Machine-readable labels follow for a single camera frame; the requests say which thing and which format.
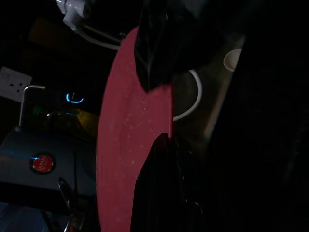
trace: white cup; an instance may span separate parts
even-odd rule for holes
[[[229,51],[224,59],[223,64],[229,71],[235,71],[242,49],[234,49]]]

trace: red logo badge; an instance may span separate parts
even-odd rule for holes
[[[37,174],[48,174],[55,168],[55,161],[49,154],[40,153],[31,157],[30,169]]]

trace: wall outlet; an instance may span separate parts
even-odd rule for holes
[[[0,96],[21,102],[24,88],[30,84],[31,76],[2,67],[0,71]]]

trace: blue light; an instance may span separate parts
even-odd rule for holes
[[[69,94],[68,94],[68,93],[67,93],[66,98],[67,98],[67,102],[70,102],[70,100],[69,100]]]
[[[70,101],[70,100],[69,100],[69,94],[67,93],[67,94],[66,94],[66,100],[67,100],[67,102],[71,102],[71,103],[73,103],[73,104],[79,104],[79,103],[82,103],[82,101],[83,101],[84,99],[82,98],[80,101]]]
[[[66,113],[66,115],[73,115],[73,116],[77,116],[77,114],[73,114],[73,113]]]

